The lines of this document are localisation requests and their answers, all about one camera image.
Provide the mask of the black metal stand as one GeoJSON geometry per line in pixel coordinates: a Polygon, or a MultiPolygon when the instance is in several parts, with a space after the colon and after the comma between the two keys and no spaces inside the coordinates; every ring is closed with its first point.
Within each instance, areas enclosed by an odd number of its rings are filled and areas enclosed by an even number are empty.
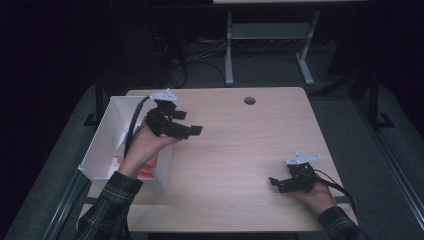
{"type": "Polygon", "coordinates": [[[378,111],[379,78],[374,70],[369,73],[368,121],[379,132],[381,128],[394,128],[394,123],[386,113],[378,111]]]}

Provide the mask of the aluminium floor rail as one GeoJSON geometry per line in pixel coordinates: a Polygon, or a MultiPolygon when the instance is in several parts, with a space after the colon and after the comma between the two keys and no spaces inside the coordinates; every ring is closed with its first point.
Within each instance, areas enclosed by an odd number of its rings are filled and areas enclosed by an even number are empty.
{"type": "Polygon", "coordinates": [[[42,240],[57,240],[75,204],[84,191],[88,179],[79,170],[76,170],[59,201],[54,215],[43,235],[42,240]]]}
{"type": "Polygon", "coordinates": [[[370,108],[366,108],[360,101],[354,101],[353,105],[382,152],[389,171],[414,218],[424,231],[424,202],[419,198],[419,195],[399,165],[393,149],[389,146],[389,142],[382,135],[382,129],[395,128],[393,121],[387,113],[377,112],[375,115],[370,114],[370,108]]]}

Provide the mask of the person's right hand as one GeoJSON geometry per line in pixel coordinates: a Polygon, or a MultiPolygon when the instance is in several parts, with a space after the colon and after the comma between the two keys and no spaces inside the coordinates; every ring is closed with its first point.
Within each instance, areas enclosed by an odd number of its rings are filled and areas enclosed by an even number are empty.
{"type": "Polygon", "coordinates": [[[291,192],[290,196],[303,202],[316,215],[321,215],[326,210],[337,206],[329,188],[319,182],[313,185],[310,192],[296,191],[291,192]]]}

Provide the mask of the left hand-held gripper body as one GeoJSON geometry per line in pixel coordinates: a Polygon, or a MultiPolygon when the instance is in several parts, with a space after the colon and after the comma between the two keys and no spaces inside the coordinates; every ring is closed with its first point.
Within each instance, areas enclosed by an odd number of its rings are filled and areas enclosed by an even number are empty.
{"type": "Polygon", "coordinates": [[[160,136],[164,133],[164,128],[172,122],[179,98],[169,88],[152,93],[149,98],[153,99],[157,106],[147,112],[145,123],[156,136],[160,136]]]}

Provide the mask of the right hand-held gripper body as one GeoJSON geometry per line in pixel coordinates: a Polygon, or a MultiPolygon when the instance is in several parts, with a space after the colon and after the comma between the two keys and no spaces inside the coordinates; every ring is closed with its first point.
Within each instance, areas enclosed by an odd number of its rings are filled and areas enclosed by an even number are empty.
{"type": "Polygon", "coordinates": [[[312,190],[313,184],[315,183],[315,174],[310,163],[320,159],[321,156],[319,154],[296,152],[286,161],[289,173],[292,176],[288,187],[289,192],[310,192],[312,190]]]}

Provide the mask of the person's left hand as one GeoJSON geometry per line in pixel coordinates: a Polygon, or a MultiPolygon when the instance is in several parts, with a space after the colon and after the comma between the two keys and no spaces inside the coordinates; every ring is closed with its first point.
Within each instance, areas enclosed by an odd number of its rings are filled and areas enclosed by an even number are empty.
{"type": "Polygon", "coordinates": [[[142,124],[133,136],[132,143],[118,168],[118,172],[136,179],[139,171],[164,147],[179,142],[167,135],[156,136],[148,126],[142,124]]]}

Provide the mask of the white metal table frame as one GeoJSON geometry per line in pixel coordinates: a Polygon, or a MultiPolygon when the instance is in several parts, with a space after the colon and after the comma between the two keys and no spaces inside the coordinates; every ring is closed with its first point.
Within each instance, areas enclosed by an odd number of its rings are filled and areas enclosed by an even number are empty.
{"type": "Polygon", "coordinates": [[[234,84],[232,64],[232,44],[235,40],[303,40],[303,48],[295,54],[296,61],[307,85],[313,85],[314,79],[306,62],[317,22],[320,16],[315,11],[309,22],[296,23],[237,23],[233,14],[227,14],[226,54],[225,54],[225,84],[234,84]]]}

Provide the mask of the white box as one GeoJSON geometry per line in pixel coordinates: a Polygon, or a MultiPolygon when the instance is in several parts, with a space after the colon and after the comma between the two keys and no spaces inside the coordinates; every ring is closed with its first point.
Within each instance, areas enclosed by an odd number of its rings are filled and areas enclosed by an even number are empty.
{"type": "MultiPolygon", "coordinates": [[[[78,169],[99,189],[103,189],[118,169],[116,150],[124,143],[133,114],[143,96],[113,96],[94,138],[78,169]]],[[[173,145],[158,154],[151,177],[141,178],[143,192],[166,192],[173,159],[173,145]]]]}

